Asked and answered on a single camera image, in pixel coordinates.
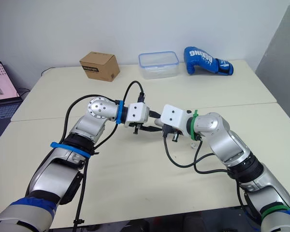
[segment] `brown box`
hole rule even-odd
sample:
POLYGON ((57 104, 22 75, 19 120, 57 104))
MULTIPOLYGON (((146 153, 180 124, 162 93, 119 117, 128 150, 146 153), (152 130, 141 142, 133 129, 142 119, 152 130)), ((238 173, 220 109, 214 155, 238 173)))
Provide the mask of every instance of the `brown box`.
POLYGON ((115 55, 89 52, 79 61, 88 78, 113 81, 120 72, 115 55))

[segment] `boxing glove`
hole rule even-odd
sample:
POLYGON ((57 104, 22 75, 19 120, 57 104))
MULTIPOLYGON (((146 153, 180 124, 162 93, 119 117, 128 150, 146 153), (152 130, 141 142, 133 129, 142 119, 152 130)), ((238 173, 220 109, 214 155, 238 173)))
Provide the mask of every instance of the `boxing glove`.
POLYGON ((185 60, 187 72, 190 75, 194 74, 195 65, 199 65, 202 68, 210 71, 211 73, 217 73, 221 75, 233 74, 233 66, 231 63, 222 59, 213 58, 207 52, 196 47, 185 48, 184 60, 185 60))

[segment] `black cable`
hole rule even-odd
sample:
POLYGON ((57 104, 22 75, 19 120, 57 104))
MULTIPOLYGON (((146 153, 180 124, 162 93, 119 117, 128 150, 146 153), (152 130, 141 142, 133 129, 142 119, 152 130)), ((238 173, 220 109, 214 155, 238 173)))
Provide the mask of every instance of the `black cable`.
POLYGON ((81 100, 85 99, 85 98, 90 98, 90 97, 103 97, 103 98, 106 98, 108 100, 110 100, 111 102, 115 102, 114 100, 110 99, 110 98, 107 98, 105 96, 102 96, 102 95, 98 95, 98 94, 88 94, 88 95, 85 95, 85 96, 82 96, 80 97, 79 99, 77 99, 76 101, 74 101, 70 107, 68 108, 67 110, 67 113, 66 113, 66 116, 65 116, 65 119, 64 119, 64 126, 63 126, 63 133, 62 133, 62 137, 59 141, 59 143, 61 144, 63 142, 63 140, 65 139, 66 137, 66 134, 67 134, 67 128, 68 128, 68 121, 69 121, 69 115, 70 115, 70 111, 72 110, 72 108, 78 103, 80 102, 81 100))
POLYGON ((238 181, 236 181, 236 193, 237 193, 237 198, 238 201, 240 202, 241 208, 243 209, 244 213, 257 225, 261 225, 261 223, 255 218, 253 217, 245 208, 242 198, 241 198, 241 194, 240 194, 240 183, 238 181))
POLYGON ((114 129, 112 130, 112 132, 109 134, 109 136, 107 136, 102 142, 100 142, 98 145, 95 146, 95 149, 97 149, 99 146, 101 146, 102 144, 104 144, 109 138, 112 137, 112 135, 115 133, 116 129, 118 127, 118 124, 115 125, 114 129))
MULTIPOLYGON (((61 144, 63 142, 63 140, 65 139, 66 137, 66 134, 67 134, 67 127, 68 127, 68 121, 69 121, 69 115, 70 115, 70 111, 72 110, 72 108, 78 103, 80 102, 81 100, 85 99, 85 98, 89 98, 89 97, 103 97, 103 98, 107 98, 107 97, 104 97, 102 95, 98 95, 98 94, 89 94, 89 95, 85 95, 85 96, 82 96, 80 97, 79 99, 77 99, 76 101, 74 101, 70 107, 68 108, 67 110, 67 113, 66 113, 66 116, 65 116, 65 120, 64 120, 64 126, 63 126, 63 133, 62 133, 62 137, 61 137, 61 140, 59 141, 59 143, 61 144)), ((51 156, 51 154, 53 153, 54 149, 52 149, 46 156, 45 158, 43 159, 43 161, 40 163, 39 167, 37 168, 37 170, 34 172, 34 174, 36 174, 36 172, 42 167, 42 165, 46 162, 46 160, 51 156)), ((26 195, 27 196, 29 194, 29 186, 30 186, 30 182, 27 186, 27 190, 26 190, 26 195)))
MULTIPOLYGON (((126 93, 125 93, 125 96, 124 96, 124 99, 123 99, 123 104, 125 104, 125 100, 126 100, 126 97, 127 97, 127 94, 129 92, 129 89, 130 87, 134 84, 134 83, 137 83, 141 89, 141 92, 143 93, 143 88, 142 88, 142 85, 138 82, 138 81, 132 81, 130 83, 130 85, 127 87, 127 90, 126 90, 126 93)), ((67 114, 66 114, 66 120, 65 120, 65 126, 64 128, 66 129, 67 128, 67 124, 68 124, 68 121, 67 119, 69 118, 69 113, 70 113, 70 108, 72 109, 72 107, 78 102, 78 100, 76 100, 75 102, 72 103, 72 105, 69 107, 68 111, 67 111, 67 114)), ((115 124, 114 126, 114 129, 112 130, 112 132, 102 141, 100 142, 98 145, 96 145, 94 147, 94 149, 97 149, 98 147, 100 147, 102 144, 104 144, 109 138, 112 137, 112 135, 115 133, 115 131, 117 130, 117 127, 118 127, 118 124, 115 124)), ((82 181, 82 189, 81 189, 81 196, 80 196, 80 199, 79 199, 79 202, 78 202, 78 206, 77 206, 77 210, 76 210, 76 216, 75 216, 75 220, 74 220, 74 226, 73 226, 73 231, 72 232, 76 232, 76 229, 77 229, 77 226, 78 224, 80 223, 83 223, 84 221, 83 220, 80 220, 79 219, 79 215, 80 215, 80 212, 81 212, 81 208, 82 208, 82 203, 83 203, 83 198, 84 198, 84 193, 85 193, 85 185, 86 185, 86 177, 87 177, 87 166, 88 166, 88 159, 86 161, 86 164, 85 164, 85 167, 84 167, 84 177, 83 177, 83 181, 82 181)))
POLYGON ((126 100, 126 98, 127 98, 128 92, 129 92, 129 90, 130 90, 130 88, 131 88, 131 86, 132 86, 133 84, 138 84, 139 87, 140 87, 140 89, 141 89, 141 92, 144 93, 144 91, 143 91, 143 87, 142 87, 141 83, 138 82, 138 81, 132 81, 132 82, 130 83, 130 85, 128 85, 127 90, 126 90, 126 92, 125 92, 125 95, 124 95, 124 98, 123 98, 123 102, 124 102, 124 103, 125 103, 125 100, 126 100))
MULTIPOLYGON (((139 87, 140 87, 141 92, 144 93, 144 90, 143 90, 143 87, 142 87, 141 83, 138 82, 138 81, 132 81, 132 82, 129 84, 129 86, 127 87, 127 89, 126 89, 126 92, 125 92, 124 98, 123 98, 123 100, 122 100, 122 101, 123 101, 123 104, 125 104, 125 101, 126 101, 126 98, 127 98, 128 92, 129 92, 129 90, 130 90, 130 88, 131 88, 131 86, 132 86, 133 84, 138 84, 139 87)), ((107 136, 107 137, 106 137, 102 142, 100 142, 98 145, 95 146, 95 149, 97 149, 99 146, 101 146, 102 144, 104 144, 104 143, 105 143, 109 138, 111 138, 112 135, 113 135, 113 134, 115 133, 115 131, 117 130, 117 127, 118 127, 118 124, 116 124, 116 125, 114 126, 114 129, 113 129, 112 132, 109 134, 109 136, 107 136)))
POLYGON ((28 89, 28 88, 18 88, 18 89, 24 89, 24 90, 28 90, 28 91, 31 91, 30 89, 28 89))
POLYGON ((19 96, 22 97, 25 93, 29 93, 29 92, 30 92, 30 90, 29 90, 29 91, 26 91, 26 92, 23 92, 23 93, 20 94, 19 96))
POLYGON ((202 146, 202 141, 200 141, 200 144, 199 144, 199 147, 194 155, 194 160, 193 160, 193 168, 194 170, 198 173, 198 174, 211 174, 211 173, 230 173, 232 174, 232 172, 230 170, 227 170, 227 169, 214 169, 214 170, 209 170, 209 171, 199 171, 197 169, 197 163, 201 160, 203 160, 204 158, 206 157, 209 157, 209 156, 212 156, 214 155, 213 153, 209 153, 209 154, 206 154, 204 156, 202 156, 201 158, 197 159, 198 157, 198 154, 199 154, 199 151, 200 151, 200 148, 202 146))
POLYGON ((80 195, 79 201, 78 201, 78 206, 77 206, 77 210, 76 210, 76 215, 75 215, 74 226, 73 226, 72 232, 76 232, 78 224, 83 223, 83 221, 79 220, 79 215, 81 214, 81 208, 82 208, 82 203, 83 203, 84 194, 85 194, 88 163, 89 163, 89 159, 86 158, 86 162, 85 162, 85 166, 84 166, 84 176, 83 176, 83 181, 82 181, 81 195, 80 195))
POLYGON ((44 71, 41 72, 41 76, 42 76, 43 73, 46 72, 47 70, 49 70, 49 69, 54 69, 54 68, 55 68, 55 67, 50 67, 50 68, 48 68, 48 69, 45 69, 44 71))
POLYGON ((165 152, 166 152, 166 155, 168 156, 169 160, 177 167, 179 168, 189 168, 191 166, 193 166, 195 163, 191 163, 191 164, 187 164, 187 165, 181 165, 181 164, 178 164, 176 163, 172 157, 170 156, 170 153, 169 153, 169 149, 168 149, 168 145, 166 143, 166 137, 163 137, 163 142, 164 142, 164 148, 165 148, 165 152))

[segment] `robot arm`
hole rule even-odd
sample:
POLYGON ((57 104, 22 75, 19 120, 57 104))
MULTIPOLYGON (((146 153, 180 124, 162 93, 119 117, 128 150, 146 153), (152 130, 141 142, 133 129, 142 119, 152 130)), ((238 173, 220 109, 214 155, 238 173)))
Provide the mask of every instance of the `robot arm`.
POLYGON ((47 231, 58 205, 69 203, 75 196, 83 178, 80 170, 94 154, 94 145, 102 135, 105 123, 110 120, 124 123, 125 127, 136 126, 137 133, 150 114, 155 112, 151 112, 142 100, 126 107, 123 101, 93 98, 86 114, 63 142, 51 144, 53 150, 33 175, 26 196, 0 213, 0 232, 47 231))
POLYGON ((63 142, 51 144, 53 150, 33 175, 26 196, 0 213, 0 232, 47 231, 58 205, 69 203, 77 192, 83 178, 80 170, 94 154, 105 123, 110 120, 125 127, 133 126, 134 133, 138 129, 157 131, 143 126, 149 116, 159 118, 155 121, 159 126, 176 129, 174 141, 179 134, 192 139, 196 135, 206 138, 214 154, 232 172, 230 177, 246 192, 249 207, 262 217, 261 231, 290 231, 290 210, 286 212, 290 208, 290 195, 219 114, 198 116, 166 105, 160 117, 142 101, 125 107, 122 101, 96 97, 63 142))
POLYGON ((245 199, 255 216, 262 218, 261 231, 290 231, 290 195, 269 169, 258 161, 248 146, 230 130, 228 122, 217 113, 204 116, 166 105, 155 123, 172 126, 195 140, 204 137, 213 153, 240 183, 245 199))

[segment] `green cable tie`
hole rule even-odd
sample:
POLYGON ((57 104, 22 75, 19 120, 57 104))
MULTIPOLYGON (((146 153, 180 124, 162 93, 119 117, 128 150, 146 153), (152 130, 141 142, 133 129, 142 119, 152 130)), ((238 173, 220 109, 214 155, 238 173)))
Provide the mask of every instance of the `green cable tie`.
POLYGON ((192 118, 191 124, 190 124, 190 135, 191 135, 191 139, 192 140, 196 140, 195 137, 194 137, 194 121, 195 121, 197 116, 199 116, 198 115, 198 110, 195 110, 194 114, 193 114, 193 118, 192 118))
POLYGON ((285 205, 275 205, 267 210, 265 210, 263 213, 262 213, 262 220, 267 216, 269 215, 270 213, 274 212, 274 211, 277 211, 277 210, 289 210, 290 208, 288 206, 285 206, 285 205))

